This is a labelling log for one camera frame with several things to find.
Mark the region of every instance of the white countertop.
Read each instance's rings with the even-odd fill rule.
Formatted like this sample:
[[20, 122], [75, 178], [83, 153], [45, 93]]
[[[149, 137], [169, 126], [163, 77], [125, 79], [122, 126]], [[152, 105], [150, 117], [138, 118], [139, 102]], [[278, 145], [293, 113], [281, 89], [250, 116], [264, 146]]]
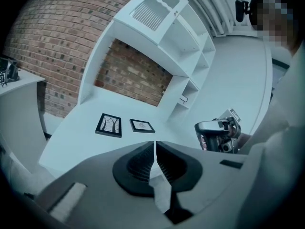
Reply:
[[19, 69], [18, 70], [18, 75], [20, 79], [16, 82], [9, 82], [7, 85], [4, 85], [3, 87], [0, 86], [0, 96], [7, 94], [13, 90], [16, 90], [20, 87], [32, 84], [32, 83], [37, 83], [37, 82], [42, 82], [44, 81], [44, 78], [37, 76], [35, 74], [32, 74], [30, 72], [27, 72], [25, 70]]

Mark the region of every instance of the white shelving unit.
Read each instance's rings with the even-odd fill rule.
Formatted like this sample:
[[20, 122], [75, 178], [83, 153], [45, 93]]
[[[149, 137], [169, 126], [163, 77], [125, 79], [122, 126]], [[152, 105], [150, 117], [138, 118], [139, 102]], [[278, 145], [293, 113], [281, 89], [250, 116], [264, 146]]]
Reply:
[[114, 39], [139, 50], [173, 75], [158, 109], [168, 121], [189, 112], [212, 65], [215, 47], [187, 0], [131, 0], [108, 25], [82, 78], [79, 103], [92, 92], [95, 76]]

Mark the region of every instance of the white side table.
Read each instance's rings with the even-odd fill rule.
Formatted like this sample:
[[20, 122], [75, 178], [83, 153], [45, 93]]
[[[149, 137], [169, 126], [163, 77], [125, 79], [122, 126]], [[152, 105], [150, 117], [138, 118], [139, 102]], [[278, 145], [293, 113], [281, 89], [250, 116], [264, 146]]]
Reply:
[[0, 143], [32, 172], [46, 146], [37, 105], [37, 82], [43, 78], [19, 70], [20, 79], [0, 86]]

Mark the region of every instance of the vent grille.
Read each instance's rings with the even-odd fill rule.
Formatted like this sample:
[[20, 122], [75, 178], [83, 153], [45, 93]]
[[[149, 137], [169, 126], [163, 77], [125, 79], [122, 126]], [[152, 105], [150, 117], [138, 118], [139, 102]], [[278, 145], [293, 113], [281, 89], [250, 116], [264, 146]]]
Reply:
[[151, 30], [156, 31], [168, 14], [167, 8], [158, 1], [145, 0], [130, 15]]

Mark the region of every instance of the curved white wall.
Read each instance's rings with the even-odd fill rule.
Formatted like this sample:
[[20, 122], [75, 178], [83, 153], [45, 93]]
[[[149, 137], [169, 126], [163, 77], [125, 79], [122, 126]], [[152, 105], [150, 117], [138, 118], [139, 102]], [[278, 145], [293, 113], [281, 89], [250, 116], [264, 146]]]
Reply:
[[270, 50], [253, 37], [227, 36], [213, 42], [216, 47], [213, 64], [183, 125], [194, 136], [196, 123], [217, 118], [232, 107], [242, 119], [242, 132], [251, 134], [269, 105]]

